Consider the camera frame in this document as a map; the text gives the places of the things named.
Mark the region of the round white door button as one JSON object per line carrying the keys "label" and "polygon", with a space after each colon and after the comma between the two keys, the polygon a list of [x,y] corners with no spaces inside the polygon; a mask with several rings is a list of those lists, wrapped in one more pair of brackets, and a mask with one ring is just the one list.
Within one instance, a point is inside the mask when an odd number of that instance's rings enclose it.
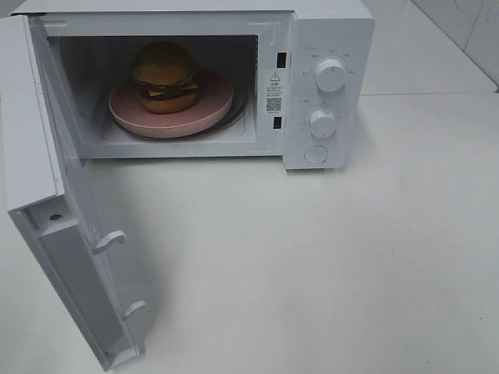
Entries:
{"label": "round white door button", "polygon": [[323,164],[328,157],[328,151],[325,146],[313,145],[304,152],[304,158],[311,164]]}

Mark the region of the pink round plate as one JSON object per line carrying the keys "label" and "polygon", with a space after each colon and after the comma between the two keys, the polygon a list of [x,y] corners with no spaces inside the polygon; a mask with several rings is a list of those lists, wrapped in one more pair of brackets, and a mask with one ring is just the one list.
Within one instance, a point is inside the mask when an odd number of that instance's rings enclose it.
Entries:
{"label": "pink round plate", "polygon": [[125,81],[111,92],[109,111],[121,127],[140,136],[159,139],[190,136],[220,122],[228,114],[235,96],[230,80],[210,70],[198,76],[197,85],[200,95],[192,107],[171,114],[154,114],[143,108],[131,83]]}

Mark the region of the burger with lettuce and cheese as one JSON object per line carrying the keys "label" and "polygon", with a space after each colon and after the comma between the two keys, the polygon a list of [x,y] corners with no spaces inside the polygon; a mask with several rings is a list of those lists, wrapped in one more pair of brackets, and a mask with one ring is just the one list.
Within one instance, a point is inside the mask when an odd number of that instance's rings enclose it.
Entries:
{"label": "burger with lettuce and cheese", "polygon": [[170,41],[143,47],[131,63],[131,81],[145,110],[171,114],[191,108],[200,92],[191,54]]}

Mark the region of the white microwave door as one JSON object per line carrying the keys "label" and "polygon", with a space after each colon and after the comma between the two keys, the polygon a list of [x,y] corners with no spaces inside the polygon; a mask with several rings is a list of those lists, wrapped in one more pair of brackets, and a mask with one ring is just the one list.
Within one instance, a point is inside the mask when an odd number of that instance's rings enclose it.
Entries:
{"label": "white microwave door", "polygon": [[108,250],[126,234],[104,234],[69,133],[68,87],[41,20],[1,21],[1,119],[7,210],[104,370],[140,351]]}

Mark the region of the glass microwave turntable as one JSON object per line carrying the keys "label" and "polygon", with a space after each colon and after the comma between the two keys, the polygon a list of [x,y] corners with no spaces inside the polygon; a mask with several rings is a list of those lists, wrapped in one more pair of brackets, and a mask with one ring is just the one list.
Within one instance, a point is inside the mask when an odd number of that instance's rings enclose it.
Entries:
{"label": "glass microwave turntable", "polygon": [[242,90],[236,90],[233,97],[231,107],[228,112],[222,117],[222,119],[211,125],[207,129],[192,134],[189,138],[197,138],[205,135],[210,135],[221,131],[226,127],[230,127],[234,122],[238,121],[246,109],[246,104],[248,101],[248,93]]}

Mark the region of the lower white timer knob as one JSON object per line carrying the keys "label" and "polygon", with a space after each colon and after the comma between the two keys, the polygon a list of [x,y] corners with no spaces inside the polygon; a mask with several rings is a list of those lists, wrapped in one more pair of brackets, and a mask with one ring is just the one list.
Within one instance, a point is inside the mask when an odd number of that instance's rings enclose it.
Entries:
{"label": "lower white timer knob", "polygon": [[338,127],[338,120],[333,111],[317,110],[311,114],[309,129],[313,137],[327,138],[332,136]]}

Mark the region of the white microwave oven body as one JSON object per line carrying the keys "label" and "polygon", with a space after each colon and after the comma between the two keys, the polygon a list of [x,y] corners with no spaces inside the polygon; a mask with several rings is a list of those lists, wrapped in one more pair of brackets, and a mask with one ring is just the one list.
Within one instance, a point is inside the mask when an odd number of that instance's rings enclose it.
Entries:
{"label": "white microwave oven body", "polygon": [[[375,27],[361,1],[26,1],[17,15],[39,18],[47,32],[69,89],[69,133],[80,159],[279,156],[287,169],[345,163]],[[239,120],[197,138],[150,138],[121,127],[108,99],[125,81],[133,88],[132,60],[156,41],[191,54],[196,84],[210,70],[247,92]],[[328,56],[347,72],[333,93],[319,90],[313,72]],[[338,120],[323,139],[309,129],[322,109]],[[327,148],[323,164],[305,160],[313,145]]]}

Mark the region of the upper white power knob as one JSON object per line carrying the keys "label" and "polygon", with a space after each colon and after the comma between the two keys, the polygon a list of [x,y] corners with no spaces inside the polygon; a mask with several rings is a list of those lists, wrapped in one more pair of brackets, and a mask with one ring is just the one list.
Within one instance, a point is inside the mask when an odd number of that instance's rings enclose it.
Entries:
{"label": "upper white power knob", "polygon": [[340,90],[346,82],[346,65],[338,56],[328,56],[313,68],[319,90],[333,93]]}

